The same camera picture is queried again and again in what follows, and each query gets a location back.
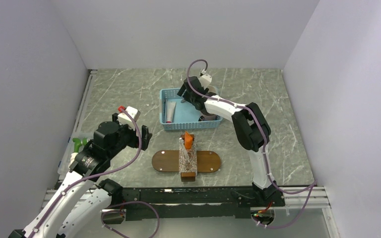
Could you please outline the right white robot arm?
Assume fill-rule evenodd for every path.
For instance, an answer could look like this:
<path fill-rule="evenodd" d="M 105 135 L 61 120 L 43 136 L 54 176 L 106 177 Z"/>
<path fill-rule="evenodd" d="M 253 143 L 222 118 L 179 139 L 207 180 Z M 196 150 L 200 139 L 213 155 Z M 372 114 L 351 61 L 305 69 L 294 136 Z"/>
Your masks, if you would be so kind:
<path fill-rule="evenodd" d="M 204 88 L 196 77 L 189 77 L 178 95 L 200 112 L 214 114 L 233 123 L 239 144 L 248 151 L 253 169 L 254 201 L 267 205 L 277 190 L 270 170 L 268 143 L 271 129 L 256 103 L 238 104 Z"/>

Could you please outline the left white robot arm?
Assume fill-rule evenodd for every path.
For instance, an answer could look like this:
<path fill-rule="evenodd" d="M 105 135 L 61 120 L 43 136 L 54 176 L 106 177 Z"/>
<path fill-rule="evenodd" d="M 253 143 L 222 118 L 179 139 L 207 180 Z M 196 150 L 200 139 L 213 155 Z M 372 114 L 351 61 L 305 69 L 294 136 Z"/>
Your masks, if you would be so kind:
<path fill-rule="evenodd" d="M 133 107 L 119 107 L 111 121 L 99 124 L 83 150 L 71 155 L 69 171 L 50 201 L 31 223 L 13 230 L 9 237 L 70 238 L 93 214 L 106 207 L 119 207 L 123 188 L 110 179 L 100 182 L 84 203 L 77 203 L 101 176 L 127 168 L 147 149 L 152 134 L 147 126 L 137 125 L 139 115 L 140 111 Z M 110 170 L 111 160 L 126 147 L 137 149 L 136 155 L 125 165 Z"/>

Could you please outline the orange toothpaste tube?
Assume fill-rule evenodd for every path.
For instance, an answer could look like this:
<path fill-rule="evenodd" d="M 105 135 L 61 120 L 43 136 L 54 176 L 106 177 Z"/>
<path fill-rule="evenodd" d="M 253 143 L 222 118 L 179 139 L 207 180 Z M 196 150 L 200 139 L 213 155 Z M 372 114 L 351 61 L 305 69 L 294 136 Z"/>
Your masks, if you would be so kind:
<path fill-rule="evenodd" d="M 187 131 L 182 135 L 182 140 L 184 142 L 185 149 L 189 150 L 192 148 L 194 137 L 189 134 Z"/>

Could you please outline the clear acrylic toothbrush holder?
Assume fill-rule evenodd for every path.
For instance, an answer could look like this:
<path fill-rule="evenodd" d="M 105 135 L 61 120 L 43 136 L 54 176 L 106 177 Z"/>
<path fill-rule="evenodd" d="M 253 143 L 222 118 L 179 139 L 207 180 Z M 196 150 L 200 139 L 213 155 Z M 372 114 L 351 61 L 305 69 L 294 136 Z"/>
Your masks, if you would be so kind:
<path fill-rule="evenodd" d="M 194 140 L 192 148 L 188 150 L 188 154 L 188 160 L 179 158 L 179 174 L 182 182 L 194 182 L 197 176 L 197 152 Z"/>

